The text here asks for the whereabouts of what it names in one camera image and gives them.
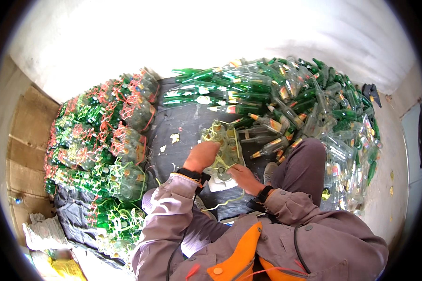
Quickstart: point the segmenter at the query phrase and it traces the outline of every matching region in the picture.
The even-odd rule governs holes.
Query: jacket sleeve
[[[192,220],[193,195],[197,182],[181,174],[170,174],[169,179],[152,195],[152,213],[145,218],[141,240],[136,245],[132,266],[136,280],[165,280],[167,263],[185,229]],[[180,249],[170,265],[183,261]]]
[[[371,260],[370,266],[360,269],[372,273],[372,276],[378,276],[386,266],[387,243],[374,235],[367,224],[356,215],[347,211],[321,211],[313,204],[308,194],[282,189],[272,192],[264,205],[281,223],[292,227],[316,223],[331,229],[328,231],[336,239],[336,244],[357,244],[358,246],[351,248],[351,251],[358,255],[358,259],[364,257]]]

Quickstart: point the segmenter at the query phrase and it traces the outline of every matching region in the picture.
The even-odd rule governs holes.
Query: knee
[[[306,151],[314,154],[316,157],[325,159],[325,146],[316,138],[306,138],[302,141],[302,146],[306,147]]]
[[[147,214],[151,213],[152,209],[152,203],[150,203],[150,200],[152,199],[152,195],[155,192],[156,188],[149,189],[142,197],[142,210],[144,210]]]

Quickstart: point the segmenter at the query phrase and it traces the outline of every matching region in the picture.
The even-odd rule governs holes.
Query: hand
[[[214,163],[215,156],[219,151],[220,143],[206,141],[197,144],[189,153],[183,164],[183,168],[191,172],[202,173],[203,169]]]
[[[227,173],[236,181],[237,185],[244,189],[248,194],[258,196],[265,185],[258,182],[249,168],[236,164]]]

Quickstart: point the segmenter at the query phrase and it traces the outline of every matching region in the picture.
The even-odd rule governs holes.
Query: jacket button
[[[216,267],[216,268],[213,269],[214,274],[220,274],[222,272],[224,272],[224,270],[220,267]]]

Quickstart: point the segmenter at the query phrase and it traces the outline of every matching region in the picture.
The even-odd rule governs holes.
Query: bottle pile
[[[322,199],[332,210],[359,214],[383,146],[372,96],[365,97],[347,75],[313,61],[242,58],[207,70],[173,69],[181,84],[164,93],[162,105],[197,103],[245,115],[231,123],[244,137],[240,143],[265,144],[251,159],[276,153],[280,164],[303,139],[320,139],[327,150]]]
[[[216,160],[211,166],[205,168],[203,172],[211,177],[218,178],[219,180],[215,181],[216,183],[230,181],[232,178],[230,174],[227,174],[227,170],[235,164],[245,165],[234,125],[229,123],[227,128],[225,128],[222,121],[214,119],[211,128],[203,129],[200,133],[202,142],[210,140],[220,143]]]
[[[144,213],[133,202],[147,189],[146,137],[159,85],[145,69],[123,74],[63,103],[45,155],[45,190],[95,195],[89,222],[101,251],[125,257],[139,237]]]

